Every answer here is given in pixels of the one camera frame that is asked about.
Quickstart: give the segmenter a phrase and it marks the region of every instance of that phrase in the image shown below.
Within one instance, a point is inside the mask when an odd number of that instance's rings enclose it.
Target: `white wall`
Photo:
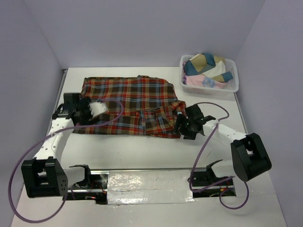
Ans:
[[[289,227],[303,226],[302,12],[302,0],[266,0],[236,60],[244,118],[272,160]]]
[[[21,0],[0,1],[0,220],[8,227],[13,212],[8,181],[13,166],[46,134],[61,81],[60,65]],[[13,185],[17,203],[22,176]]]
[[[64,67],[235,59],[265,0],[24,0]]]

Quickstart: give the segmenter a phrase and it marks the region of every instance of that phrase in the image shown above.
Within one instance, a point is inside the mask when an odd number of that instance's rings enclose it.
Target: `red plaid shirt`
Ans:
[[[109,125],[77,129],[76,133],[111,135],[149,135],[180,138],[172,135],[178,113],[185,115],[185,102],[179,101],[172,84],[164,79],[138,76],[136,78],[85,78],[82,96],[92,101],[115,98],[123,104],[122,116]],[[114,119],[120,113],[115,102],[107,102],[108,111],[98,116],[99,123]]]

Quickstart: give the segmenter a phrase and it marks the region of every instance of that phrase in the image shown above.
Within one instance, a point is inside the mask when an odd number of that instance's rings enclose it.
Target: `white laundry basket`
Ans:
[[[183,84],[183,76],[184,76],[184,70],[183,70],[183,63],[191,59],[194,55],[183,55],[181,57],[180,61],[180,69],[179,69],[179,74],[180,74],[180,84],[183,88],[184,92],[190,92],[190,93],[198,93],[198,94],[209,94],[209,95],[224,95],[227,92],[236,92],[239,89],[239,78],[238,78],[238,72],[237,72],[237,67],[236,63],[232,60],[225,59],[225,67],[226,71],[230,71],[233,75],[233,79],[228,81],[227,85],[223,87],[222,89],[217,89],[217,88],[211,88],[211,87],[200,87],[200,86],[189,86],[186,84]]]

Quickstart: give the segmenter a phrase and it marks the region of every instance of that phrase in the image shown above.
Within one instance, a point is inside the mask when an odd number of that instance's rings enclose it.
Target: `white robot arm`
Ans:
[[[82,125],[96,123],[90,119],[105,112],[104,105],[91,103],[90,99],[79,100],[78,93],[64,94],[63,109],[61,106],[53,114],[49,132],[52,137],[44,142],[33,159],[25,160],[22,164],[21,170],[29,197],[63,196],[75,183],[89,183],[90,169],[87,165],[71,166],[65,170],[60,165],[62,152],[73,129],[58,134],[55,132],[79,122]],[[207,136],[211,134],[217,124],[214,117],[204,117],[197,105],[186,108],[186,112],[187,117],[178,115],[173,133],[181,133],[185,139],[190,140],[194,140],[197,133]],[[271,168],[267,152],[257,134],[247,135],[219,124],[212,138],[227,147],[231,146],[232,150],[232,161],[219,160],[210,164],[217,178],[238,176],[246,182]]]
[[[53,114],[52,125],[40,150],[31,160],[21,166],[27,195],[32,197],[62,196],[75,183],[89,182],[90,169],[87,165],[71,166],[62,169],[62,153],[67,139],[77,123],[88,125],[96,123],[95,116],[107,110],[106,104],[92,103],[89,98],[80,99],[79,93],[65,93],[64,104]],[[71,128],[59,133],[58,130]]]

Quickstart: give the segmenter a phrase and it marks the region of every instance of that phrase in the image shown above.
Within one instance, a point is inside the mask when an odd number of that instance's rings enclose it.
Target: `pink cloth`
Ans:
[[[215,81],[211,78],[206,77],[204,74],[187,76],[185,75],[185,81],[187,85],[200,86],[200,87],[211,87],[211,88],[223,88],[227,83]]]

